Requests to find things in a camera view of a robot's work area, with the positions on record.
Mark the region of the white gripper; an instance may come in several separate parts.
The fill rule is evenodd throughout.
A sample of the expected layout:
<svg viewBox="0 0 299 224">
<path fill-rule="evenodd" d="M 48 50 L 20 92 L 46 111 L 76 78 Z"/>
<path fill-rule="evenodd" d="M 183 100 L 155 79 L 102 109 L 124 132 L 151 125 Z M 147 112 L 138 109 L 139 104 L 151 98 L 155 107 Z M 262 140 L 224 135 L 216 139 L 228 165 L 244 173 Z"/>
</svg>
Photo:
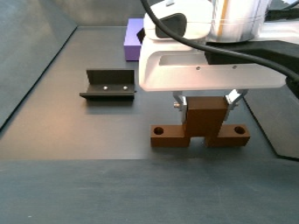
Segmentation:
<svg viewBox="0 0 299 224">
<path fill-rule="evenodd" d="M 146 91 L 174 91 L 174 107 L 186 121 L 183 90 L 232 89 L 224 96 L 230 111 L 251 88 L 279 88 L 285 76 L 266 66 L 198 50 L 158 28 L 156 17 L 196 44 L 250 44 L 258 36 L 271 0 L 163 0 L 144 15 L 144 40 L 139 59 L 139 85 Z"/>
</svg>

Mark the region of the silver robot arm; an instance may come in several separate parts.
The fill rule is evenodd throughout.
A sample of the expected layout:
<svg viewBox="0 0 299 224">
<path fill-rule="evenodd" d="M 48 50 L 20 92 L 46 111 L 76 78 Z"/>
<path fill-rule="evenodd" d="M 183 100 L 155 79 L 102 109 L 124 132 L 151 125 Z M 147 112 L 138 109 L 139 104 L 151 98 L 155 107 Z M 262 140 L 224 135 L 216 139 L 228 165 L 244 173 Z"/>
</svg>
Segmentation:
<svg viewBox="0 0 299 224">
<path fill-rule="evenodd" d="M 170 91 L 223 90 L 234 107 L 251 88 L 299 85 L 299 21 L 269 23 L 273 0 L 163 0 L 144 6 L 139 85 Z"/>
</svg>

